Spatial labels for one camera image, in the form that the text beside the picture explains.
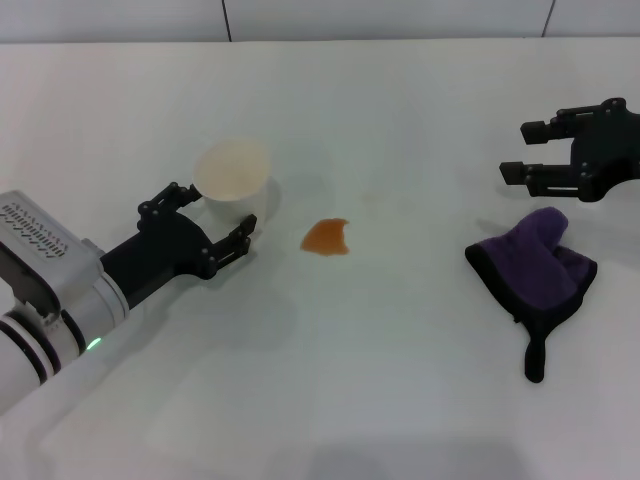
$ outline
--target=white table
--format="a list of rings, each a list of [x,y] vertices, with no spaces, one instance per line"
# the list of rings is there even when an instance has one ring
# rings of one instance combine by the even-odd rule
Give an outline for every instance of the white table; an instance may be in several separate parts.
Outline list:
[[[532,199],[498,164],[568,161],[568,141],[526,146],[524,121],[613,96],[640,111],[639,48],[0,47],[0,188],[104,249],[219,139],[266,141],[280,189],[255,256],[173,281],[5,415],[0,477],[636,479],[640,183]],[[533,385],[524,329],[463,250],[542,205],[600,271]],[[299,251],[334,216],[351,254]]]

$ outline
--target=white cup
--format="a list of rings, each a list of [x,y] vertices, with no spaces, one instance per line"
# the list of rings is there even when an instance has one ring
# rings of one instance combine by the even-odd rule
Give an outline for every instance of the white cup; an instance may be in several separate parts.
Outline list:
[[[237,138],[217,143],[198,160],[193,184],[215,222],[237,226],[253,214],[259,233],[267,216],[270,175],[267,147],[258,140]]]

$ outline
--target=purple mitten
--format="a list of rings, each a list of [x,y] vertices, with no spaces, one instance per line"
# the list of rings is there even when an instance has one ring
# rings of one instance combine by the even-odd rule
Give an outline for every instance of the purple mitten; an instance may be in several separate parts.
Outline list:
[[[598,265],[558,246],[569,221],[552,207],[536,210],[511,231],[471,245],[465,256],[500,305],[529,332],[525,375],[544,378],[544,342],[573,315]]]

